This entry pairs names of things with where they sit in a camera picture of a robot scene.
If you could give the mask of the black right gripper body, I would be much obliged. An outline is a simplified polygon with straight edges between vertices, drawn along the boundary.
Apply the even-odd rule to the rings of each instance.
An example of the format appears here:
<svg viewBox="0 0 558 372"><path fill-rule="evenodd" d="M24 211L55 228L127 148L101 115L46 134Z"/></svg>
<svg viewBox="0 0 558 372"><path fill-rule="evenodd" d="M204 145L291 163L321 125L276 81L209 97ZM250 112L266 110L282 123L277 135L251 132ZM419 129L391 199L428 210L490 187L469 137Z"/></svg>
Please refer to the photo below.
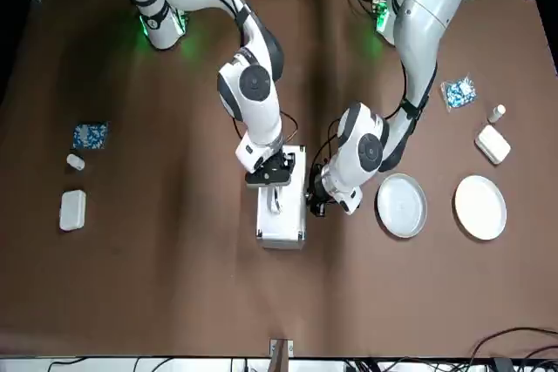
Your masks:
<svg viewBox="0 0 558 372"><path fill-rule="evenodd" d="M260 167L263 177L274 177L283 170L283 152L270 156Z"/></svg>

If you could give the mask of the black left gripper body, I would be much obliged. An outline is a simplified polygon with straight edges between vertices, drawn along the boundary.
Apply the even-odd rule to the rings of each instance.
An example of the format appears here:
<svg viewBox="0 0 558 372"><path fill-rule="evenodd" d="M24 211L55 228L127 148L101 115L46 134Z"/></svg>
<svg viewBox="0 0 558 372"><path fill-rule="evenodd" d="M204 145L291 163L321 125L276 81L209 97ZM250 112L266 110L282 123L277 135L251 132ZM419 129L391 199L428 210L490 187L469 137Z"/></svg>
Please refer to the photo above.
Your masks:
<svg viewBox="0 0 558 372"><path fill-rule="evenodd" d="M309 185L306 190L307 205L308 205L308 201L311 199L327 200L328 204L335 203L335 200L325 191L323 187L323 183L318 185L311 185L309 180Z"/></svg>

